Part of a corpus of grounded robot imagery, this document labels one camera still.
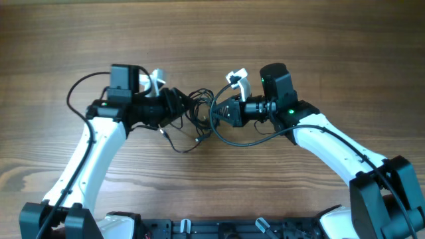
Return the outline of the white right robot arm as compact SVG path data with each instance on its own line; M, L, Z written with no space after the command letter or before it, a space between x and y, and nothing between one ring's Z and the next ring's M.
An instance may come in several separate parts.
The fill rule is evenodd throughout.
M229 72L226 85L239 94L214 101L210 119L233 127L269 121L275 136L314 154L349 188L349 207L334 206L310 218L306 230L297 229L294 220L285 221L284 230L303 238L415 238L424 229L424 196L406 158L389 159L338 130L319 109L298 98L285 64L264 66L260 77L264 93L253 96L247 71Z

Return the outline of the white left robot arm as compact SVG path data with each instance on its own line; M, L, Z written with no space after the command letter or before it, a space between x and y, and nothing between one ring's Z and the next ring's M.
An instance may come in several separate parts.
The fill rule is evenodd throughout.
M106 172L130 132L157 131L181 117L193 99L163 88L162 71L113 64L110 85L78 113L82 137L65 170L40 203L28 202L19 215L23 238L148 238L139 214L111 212L96 221L93 211Z

